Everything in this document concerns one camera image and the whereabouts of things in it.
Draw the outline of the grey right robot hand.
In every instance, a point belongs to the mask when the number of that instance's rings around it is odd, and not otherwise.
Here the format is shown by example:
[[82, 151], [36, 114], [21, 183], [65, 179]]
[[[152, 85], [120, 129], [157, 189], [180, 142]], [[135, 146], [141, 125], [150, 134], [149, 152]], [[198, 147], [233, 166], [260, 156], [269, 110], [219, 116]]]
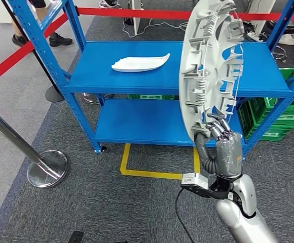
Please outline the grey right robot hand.
[[202, 166], [208, 173], [223, 178], [239, 177], [242, 173], [242, 135], [231, 130], [223, 116], [211, 113], [208, 117], [215, 119], [206, 123], [210, 138], [215, 141], [215, 155], [210, 155], [206, 147], [209, 137], [196, 132], [194, 143]]

